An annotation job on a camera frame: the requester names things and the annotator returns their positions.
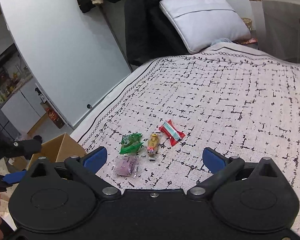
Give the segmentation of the pink purple candy packet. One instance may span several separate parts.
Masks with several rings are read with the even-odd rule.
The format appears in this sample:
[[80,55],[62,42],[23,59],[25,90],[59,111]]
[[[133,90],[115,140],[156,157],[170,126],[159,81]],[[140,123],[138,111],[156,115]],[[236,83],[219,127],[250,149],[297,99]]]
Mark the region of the pink purple candy packet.
[[115,159],[113,172],[116,176],[135,177],[138,172],[138,155],[119,156]]

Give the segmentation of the green candy packet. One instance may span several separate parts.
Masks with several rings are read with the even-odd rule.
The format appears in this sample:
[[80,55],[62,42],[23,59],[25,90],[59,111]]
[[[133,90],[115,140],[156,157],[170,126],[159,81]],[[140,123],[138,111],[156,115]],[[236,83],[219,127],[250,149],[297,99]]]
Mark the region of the green candy packet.
[[137,154],[142,145],[143,142],[141,133],[123,135],[120,154]]

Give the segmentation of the red white striped snack packet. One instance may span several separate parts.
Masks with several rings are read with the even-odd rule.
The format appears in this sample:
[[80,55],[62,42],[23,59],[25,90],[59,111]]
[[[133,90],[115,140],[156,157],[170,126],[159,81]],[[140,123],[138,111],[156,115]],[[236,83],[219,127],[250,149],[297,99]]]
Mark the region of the red white striped snack packet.
[[171,146],[175,146],[185,137],[185,134],[183,132],[178,131],[174,127],[172,120],[165,121],[159,127],[159,131],[164,133],[169,138]]

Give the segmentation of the yellow bear snack packet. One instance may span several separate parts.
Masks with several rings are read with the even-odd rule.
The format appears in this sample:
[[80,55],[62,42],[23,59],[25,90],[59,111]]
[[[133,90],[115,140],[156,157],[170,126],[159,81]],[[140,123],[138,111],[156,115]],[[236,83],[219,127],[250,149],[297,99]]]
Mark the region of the yellow bear snack packet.
[[152,133],[147,142],[147,154],[149,161],[155,161],[158,148],[160,144],[160,137],[157,133]]

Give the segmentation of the cardboard box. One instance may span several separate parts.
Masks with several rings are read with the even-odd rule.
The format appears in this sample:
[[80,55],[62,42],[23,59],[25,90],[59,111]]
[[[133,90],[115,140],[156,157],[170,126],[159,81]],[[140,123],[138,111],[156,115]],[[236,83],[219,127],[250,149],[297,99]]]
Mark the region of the cardboard box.
[[83,157],[85,156],[85,150],[72,139],[72,137],[64,133],[43,143],[41,151],[32,156],[27,169],[29,169],[39,157],[46,157],[51,163],[57,163],[63,162],[66,158],[73,155]]

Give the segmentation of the white kitchen cabinet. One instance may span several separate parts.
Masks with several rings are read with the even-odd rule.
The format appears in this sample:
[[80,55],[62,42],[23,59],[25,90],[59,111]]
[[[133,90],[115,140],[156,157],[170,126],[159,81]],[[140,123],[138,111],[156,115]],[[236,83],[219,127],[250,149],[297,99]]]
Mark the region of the white kitchen cabinet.
[[36,88],[36,79],[31,78],[0,105],[0,129],[9,138],[29,132],[46,114]]

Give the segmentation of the dark soda bottle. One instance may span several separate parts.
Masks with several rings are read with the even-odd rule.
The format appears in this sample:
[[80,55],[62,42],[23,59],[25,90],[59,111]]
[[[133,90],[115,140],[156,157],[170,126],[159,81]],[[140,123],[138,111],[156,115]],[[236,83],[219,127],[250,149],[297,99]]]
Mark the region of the dark soda bottle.
[[52,120],[52,122],[59,128],[61,129],[65,123],[64,121],[60,118],[60,116],[55,112],[55,110],[51,107],[46,109],[46,112],[49,116],[49,118]]

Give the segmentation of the white patterned bed blanket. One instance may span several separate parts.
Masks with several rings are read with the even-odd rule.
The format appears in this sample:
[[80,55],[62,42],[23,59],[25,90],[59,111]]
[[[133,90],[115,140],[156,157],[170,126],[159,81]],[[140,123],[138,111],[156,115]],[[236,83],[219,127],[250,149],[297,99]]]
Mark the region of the white patterned bed blanket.
[[[171,120],[185,137],[160,135],[155,161],[142,155],[134,176],[113,172],[123,135],[147,141]],[[209,178],[206,147],[247,162],[271,157],[300,200],[300,64],[219,43],[184,56],[151,60],[130,74],[72,132],[87,152],[103,146],[105,181],[126,189],[189,189]],[[300,211],[293,230],[300,235]]]

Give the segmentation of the black clothes pile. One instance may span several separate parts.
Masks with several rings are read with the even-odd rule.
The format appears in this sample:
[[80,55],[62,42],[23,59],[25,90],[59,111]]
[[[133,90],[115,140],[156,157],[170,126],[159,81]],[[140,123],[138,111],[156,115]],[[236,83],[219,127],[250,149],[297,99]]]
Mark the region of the black clothes pile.
[[159,8],[162,0],[125,0],[128,63],[140,66],[150,59],[186,55],[178,32]]

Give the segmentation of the white pillow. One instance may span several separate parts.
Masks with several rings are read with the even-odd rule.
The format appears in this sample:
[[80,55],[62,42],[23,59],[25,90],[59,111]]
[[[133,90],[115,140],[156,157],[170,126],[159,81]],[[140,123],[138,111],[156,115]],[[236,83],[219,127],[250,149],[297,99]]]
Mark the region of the white pillow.
[[226,0],[162,0],[159,7],[190,54],[220,39],[251,38],[250,30]]

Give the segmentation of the white bedside desk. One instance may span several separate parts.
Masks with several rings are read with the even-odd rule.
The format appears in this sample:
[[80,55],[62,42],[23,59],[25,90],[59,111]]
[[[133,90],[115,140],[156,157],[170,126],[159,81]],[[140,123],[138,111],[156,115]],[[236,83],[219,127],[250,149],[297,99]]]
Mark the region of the white bedside desk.
[[300,0],[249,0],[258,48],[300,63]]

